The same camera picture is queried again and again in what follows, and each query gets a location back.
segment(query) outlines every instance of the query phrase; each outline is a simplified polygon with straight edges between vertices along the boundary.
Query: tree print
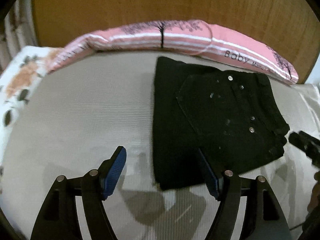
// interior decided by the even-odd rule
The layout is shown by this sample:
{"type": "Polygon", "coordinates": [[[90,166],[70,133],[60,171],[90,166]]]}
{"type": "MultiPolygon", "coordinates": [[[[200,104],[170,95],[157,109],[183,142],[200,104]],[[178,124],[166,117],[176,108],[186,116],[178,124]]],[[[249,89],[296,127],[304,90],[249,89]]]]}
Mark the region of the tree print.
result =
{"type": "Polygon", "coordinates": [[[180,30],[188,30],[190,32],[201,30],[199,26],[201,20],[189,20],[189,21],[151,21],[144,23],[134,23],[121,27],[121,30],[126,34],[136,34],[145,30],[150,30],[154,27],[158,28],[161,33],[161,48],[163,48],[164,31],[166,29],[172,30],[174,27],[180,28],[180,30]]]}
{"type": "Polygon", "coordinates": [[[270,49],[273,53],[273,56],[275,57],[279,67],[283,70],[284,68],[287,69],[289,75],[290,75],[290,79],[292,79],[292,76],[291,76],[291,70],[293,68],[292,64],[287,61],[284,57],[280,56],[273,48],[267,46],[268,49],[270,49]]]}

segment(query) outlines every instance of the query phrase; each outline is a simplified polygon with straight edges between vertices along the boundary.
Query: wooden wall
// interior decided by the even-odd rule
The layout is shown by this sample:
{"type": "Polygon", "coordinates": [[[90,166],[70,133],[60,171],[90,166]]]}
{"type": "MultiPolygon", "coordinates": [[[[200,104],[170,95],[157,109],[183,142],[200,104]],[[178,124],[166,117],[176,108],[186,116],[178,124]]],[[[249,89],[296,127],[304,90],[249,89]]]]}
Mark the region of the wooden wall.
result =
{"type": "Polygon", "coordinates": [[[150,20],[201,19],[272,47],[304,82],[320,51],[320,23],[305,0],[33,0],[41,46],[63,47],[97,29],[150,20]]]}

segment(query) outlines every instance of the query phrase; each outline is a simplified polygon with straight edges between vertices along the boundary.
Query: white stripe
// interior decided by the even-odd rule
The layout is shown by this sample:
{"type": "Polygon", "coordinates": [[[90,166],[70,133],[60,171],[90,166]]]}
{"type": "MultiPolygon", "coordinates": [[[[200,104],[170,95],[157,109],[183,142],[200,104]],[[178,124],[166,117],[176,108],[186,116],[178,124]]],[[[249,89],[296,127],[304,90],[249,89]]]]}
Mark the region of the white stripe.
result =
{"type": "Polygon", "coordinates": [[[209,38],[201,37],[201,36],[194,36],[182,33],[165,33],[165,37],[182,37],[182,38],[189,38],[193,40],[201,40],[201,41],[211,41],[209,38]]]}
{"type": "MultiPolygon", "coordinates": [[[[164,47],[168,47],[167,44],[179,44],[179,45],[187,45],[187,46],[194,46],[194,47],[201,47],[201,46],[202,46],[202,45],[200,45],[200,44],[188,43],[188,42],[183,42],[183,41],[165,41],[165,42],[164,42],[164,47]]],[[[209,48],[215,48],[215,49],[222,50],[222,51],[228,50],[228,51],[233,52],[233,53],[234,53],[234,52],[235,52],[235,53],[239,53],[238,51],[231,50],[231,49],[227,49],[227,48],[222,48],[222,47],[219,47],[219,46],[216,46],[216,45],[210,45],[209,48]]],[[[278,75],[280,75],[280,76],[284,77],[285,79],[287,79],[287,77],[285,77],[284,75],[282,75],[281,73],[279,73],[276,69],[274,69],[273,67],[271,67],[271,66],[268,65],[267,63],[262,62],[262,61],[254,58],[254,57],[251,57],[251,56],[249,56],[249,55],[247,55],[247,54],[243,54],[243,53],[242,53],[241,55],[243,55],[244,57],[247,57],[247,58],[249,58],[249,59],[251,59],[251,60],[253,60],[253,61],[258,62],[258,63],[264,65],[265,67],[268,67],[268,68],[272,69],[272,70],[273,70],[274,72],[276,72],[278,75]]]]}
{"type": "Polygon", "coordinates": [[[131,49],[131,48],[134,48],[134,47],[141,47],[141,48],[159,48],[160,49],[160,43],[159,42],[156,42],[156,43],[146,43],[145,42],[145,45],[141,45],[140,43],[136,43],[136,44],[113,44],[113,45],[110,45],[110,46],[105,46],[104,43],[99,43],[98,41],[94,41],[94,44],[97,45],[97,47],[99,47],[101,50],[111,50],[111,49],[118,49],[117,46],[123,46],[119,49],[131,49]]]}
{"type": "MultiPolygon", "coordinates": [[[[129,42],[117,42],[117,43],[114,43],[114,44],[110,44],[110,47],[112,46],[123,46],[123,45],[131,45],[131,44],[152,44],[152,43],[157,43],[159,44],[160,41],[129,41],[129,42]]],[[[177,44],[177,45],[186,45],[186,46],[194,46],[194,47],[203,47],[203,45],[201,44],[197,44],[197,43],[188,43],[188,42],[184,42],[184,41],[165,41],[164,43],[164,47],[165,48],[173,48],[173,49],[184,49],[184,50],[191,50],[191,51],[199,51],[198,49],[191,49],[191,48],[185,48],[185,47],[176,47],[176,46],[168,46],[167,44],[177,44]]],[[[222,47],[219,47],[219,46],[215,46],[215,45],[210,45],[209,48],[215,48],[215,49],[218,49],[218,50],[221,50],[221,51],[230,51],[230,52],[236,52],[236,53],[239,53],[238,51],[235,51],[235,50],[231,50],[231,49],[227,49],[227,48],[222,48],[222,47]]],[[[217,55],[225,55],[224,53],[215,53],[217,55]]],[[[264,63],[254,57],[251,57],[247,54],[242,54],[244,57],[247,57],[249,59],[251,59],[252,61],[256,61],[262,65],[264,65],[265,67],[268,67],[269,69],[273,70],[275,73],[277,73],[279,76],[283,77],[284,79],[288,80],[288,78],[284,75],[282,75],[281,73],[279,73],[276,69],[274,69],[273,67],[271,67],[270,65],[268,65],[267,63],[264,63]]]]}
{"type": "Polygon", "coordinates": [[[270,61],[270,60],[267,59],[266,57],[264,57],[264,56],[262,56],[262,55],[260,55],[260,54],[258,54],[258,53],[256,53],[256,52],[254,52],[254,51],[252,51],[252,50],[250,50],[250,49],[247,49],[247,48],[242,47],[242,46],[240,46],[240,45],[238,45],[238,44],[234,44],[234,43],[231,43],[231,42],[228,42],[228,41],[217,40],[216,38],[212,38],[212,40],[215,41],[215,42],[219,42],[219,43],[222,43],[222,44],[225,44],[225,45],[230,45],[230,46],[236,47],[236,48],[238,48],[238,49],[243,49],[243,50],[245,50],[245,51],[247,51],[247,52],[250,52],[250,53],[252,53],[252,54],[254,54],[254,55],[256,55],[256,56],[264,59],[265,61],[269,62],[269,63],[272,64],[274,67],[278,68],[282,73],[286,73],[286,71],[284,71],[283,69],[279,68],[279,67],[278,67],[276,64],[274,64],[272,61],[270,61]]]}
{"type": "Polygon", "coordinates": [[[174,222],[177,223],[188,212],[188,210],[191,207],[192,207],[192,205],[188,206],[187,209],[174,222]]]}
{"type": "MultiPolygon", "coordinates": [[[[156,33],[138,33],[138,34],[140,34],[140,37],[145,36],[145,34],[147,34],[146,36],[151,37],[151,36],[153,36],[153,35],[156,34],[156,33]]],[[[172,37],[178,37],[178,35],[179,35],[180,37],[183,36],[183,37],[191,38],[191,39],[194,39],[195,37],[198,38],[199,40],[201,40],[201,39],[202,39],[202,40],[203,40],[203,39],[207,39],[207,38],[204,38],[204,37],[193,36],[193,35],[186,35],[186,34],[177,34],[177,33],[168,33],[168,34],[169,34],[169,36],[172,36],[172,37]]],[[[117,38],[132,38],[133,36],[136,36],[136,34],[129,35],[129,37],[128,37],[128,35],[118,35],[117,38]]],[[[102,39],[102,40],[104,40],[104,41],[108,41],[108,40],[102,38],[102,37],[99,36],[99,35],[92,35],[92,37],[93,37],[93,38],[102,39]]],[[[113,47],[113,46],[140,45],[140,44],[159,44],[161,41],[159,41],[159,40],[156,40],[156,41],[155,41],[155,40],[153,40],[153,41],[128,41],[128,42],[116,42],[116,43],[114,43],[114,44],[104,44],[104,43],[100,43],[99,41],[92,41],[92,42],[93,42],[96,46],[98,46],[98,47],[100,47],[100,48],[102,48],[102,49],[108,49],[108,47],[111,48],[111,47],[113,47]]],[[[177,44],[177,45],[185,45],[185,46],[193,46],[193,47],[203,47],[203,45],[197,44],[197,43],[188,43],[188,42],[184,42],[184,41],[165,41],[165,48],[191,50],[191,51],[199,51],[199,50],[198,50],[198,49],[186,48],[186,47],[168,46],[167,44],[177,44]]],[[[228,50],[228,51],[233,52],[233,53],[239,53],[238,51],[231,50],[231,49],[227,49],[227,48],[222,48],[222,47],[215,46],[215,45],[212,45],[212,44],[209,46],[209,48],[215,48],[215,49],[218,49],[218,50],[221,50],[221,51],[226,51],[226,50],[228,50]]],[[[220,56],[225,55],[224,53],[217,53],[217,52],[212,51],[212,50],[208,50],[208,52],[214,53],[214,54],[217,54],[217,55],[220,55],[220,56]]],[[[270,69],[273,70],[275,73],[277,73],[279,76],[281,76],[281,77],[283,77],[284,79],[288,80],[288,78],[287,78],[286,76],[284,76],[284,75],[282,75],[281,73],[279,73],[276,69],[274,69],[274,68],[271,67],[270,65],[268,65],[268,64],[266,64],[266,63],[264,63],[264,62],[262,62],[262,61],[260,61],[260,60],[258,60],[258,59],[256,59],[256,58],[254,58],[254,57],[250,57],[250,56],[247,55],[247,54],[242,54],[242,55],[243,55],[244,57],[247,57],[247,58],[249,58],[249,59],[251,59],[251,60],[253,60],[253,61],[256,61],[256,62],[258,62],[258,63],[260,63],[260,64],[262,64],[262,65],[270,68],[270,69]]]]}
{"type": "MultiPolygon", "coordinates": [[[[191,51],[199,51],[198,49],[191,49],[191,48],[185,48],[185,47],[177,47],[177,46],[165,46],[165,48],[173,48],[173,49],[183,49],[183,50],[191,50],[191,51]]],[[[207,50],[206,52],[209,52],[209,53],[213,53],[213,54],[217,54],[217,55],[220,55],[220,56],[223,56],[224,55],[224,53],[217,53],[217,52],[215,52],[214,50],[207,50]]],[[[261,63],[261,64],[263,64],[264,66],[265,66],[265,64],[263,63],[263,62],[261,62],[260,60],[257,60],[257,59],[255,59],[255,58],[251,58],[250,56],[248,56],[248,55],[245,55],[246,57],[248,57],[249,59],[251,59],[251,60],[255,60],[255,61],[257,61],[257,62],[259,62],[259,63],[261,63]]],[[[281,73],[279,73],[276,69],[274,69],[274,68],[272,68],[272,67],[270,67],[270,66],[268,66],[270,69],[272,69],[275,73],[277,73],[279,76],[281,76],[281,77],[283,77],[285,80],[289,80],[286,76],[284,76],[284,75],[282,75],[281,73]]]]}
{"type": "MultiPolygon", "coordinates": [[[[161,36],[160,33],[137,33],[137,34],[129,34],[129,35],[115,35],[110,37],[110,40],[115,40],[115,39],[126,39],[126,38],[137,38],[137,37],[159,37],[161,36]]],[[[206,38],[206,37],[201,37],[201,36],[194,36],[194,35],[188,35],[188,34],[182,34],[182,33],[166,33],[165,34],[166,37],[182,37],[182,38],[189,38],[189,39],[194,39],[194,40],[201,40],[201,41],[211,41],[211,39],[206,38]]],[[[243,49],[247,52],[250,52],[260,58],[262,58],[263,60],[266,60],[267,62],[269,62],[270,64],[272,64],[274,67],[276,67],[280,72],[287,74],[287,72],[281,68],[279,68],[279,66],[277,66],[276,64],[274,64],[272,61],[270,61],[269,59],[267,59],[266,57],[248,49],[245,48],[243,46],[231,43],[231,42],[227,42],[227,41],[223,41],[223,40],[218,40],[214,37],[212,37],[212,40],[218,43],[222,43],[225,45],[230,45],[239,49],[243,49]]],[[[296,79],[298,79],[297,76],[295,75],[291,75],[291,77],[294,77],[296,79]]]]}
{"type": "Polygon", "coordinates": [[[159,37],[161,33],[136,33],[136,34],[121,34],[114,35],[109,38],[110,41],[117,39],[128,39],[128,38],[140,38],[140,37],[159,37]]]}
{"type": "MultiPolygon", "coordinates": [[[[181,38],[189,38],[189,39],[194,39],[194,40],[202,40],[202,41],[211,41],[209,38],[205,38],[205,37],[201,37],[201,36],[193,36],[193,35],[188,35],[188,34],[180,34],[180,33],[166,33],[165,36],[167,37],[181,37],[181,38]]],[[[277,66],[276,64],[274,64],[272,61],[268,60],[266,57],[263,57],[262,55],[250,50],[250,49],[247,49],[245,47],[242,47],[240,45],[237,45],[237,44],[234,44],[234,43],[231,43],[231,42],[227,42],[227,41],[223,41],[223,40],[217,40],[216,38],[212,37],[212,40],[215,41],[215,42],[219,42],[219,43],[222,43],[222,44],[225,44],[225,45],[230,45],[230,46],[233,46],[233,47],[236,47],[236,48],[239,48],[239,49],[243,49],[247,52],[250,52],[264,60],[266,60],[267,62],[271,63],[274,67],[276,67],[279,71],[281,71],[282,73],[287,73],[286,71],[284,71],[283,69],[279,68],[279,66],[277,66]]]]}

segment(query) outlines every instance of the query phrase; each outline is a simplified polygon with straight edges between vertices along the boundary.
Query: white curtain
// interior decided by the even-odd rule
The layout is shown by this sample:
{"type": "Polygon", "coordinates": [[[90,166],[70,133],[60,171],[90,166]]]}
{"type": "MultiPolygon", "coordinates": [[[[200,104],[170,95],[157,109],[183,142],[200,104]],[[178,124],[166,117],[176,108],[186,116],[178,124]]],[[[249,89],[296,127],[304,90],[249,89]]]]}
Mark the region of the white curtain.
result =
{"type": "Polygon", "coordinates": [[[16,0],[4,21],[0,22],[1,72],[27,45],[37,46],[31,0],[16,0]]]}

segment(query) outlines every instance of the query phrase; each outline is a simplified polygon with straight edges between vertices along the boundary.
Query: blue gripper pad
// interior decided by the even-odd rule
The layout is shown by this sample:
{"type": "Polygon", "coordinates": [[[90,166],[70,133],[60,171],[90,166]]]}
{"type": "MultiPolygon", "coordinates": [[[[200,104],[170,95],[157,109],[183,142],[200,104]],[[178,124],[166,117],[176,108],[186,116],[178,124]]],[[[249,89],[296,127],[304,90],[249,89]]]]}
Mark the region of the blue gripper pad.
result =
{"type": "Polygon", "coordinates": [[[111,162],[111,167],[109,168],[108,173],[105,179],[103,180],[102,196],[104,199],[113,194],[116,188],[116,184],[119,180],[120,174],[127,160],[127,151],[124,147],[119,147],[117,148],[113,156],[108,160],[108,162],[111,162]]]}
{"type": "Polygon", "coordinates": [[[213,170],[211,169],[209,163],[207,162],[204,154],[199,149],[198,153],[196,155],[196,158],[198,160],[198,166],[200,168],[202,177],[204,179],[204,182],[208,188],[208,191],[211,196],[213,196],[215,199],[219,198],[219,181],[217,176],[214,174],[213,170]]]}

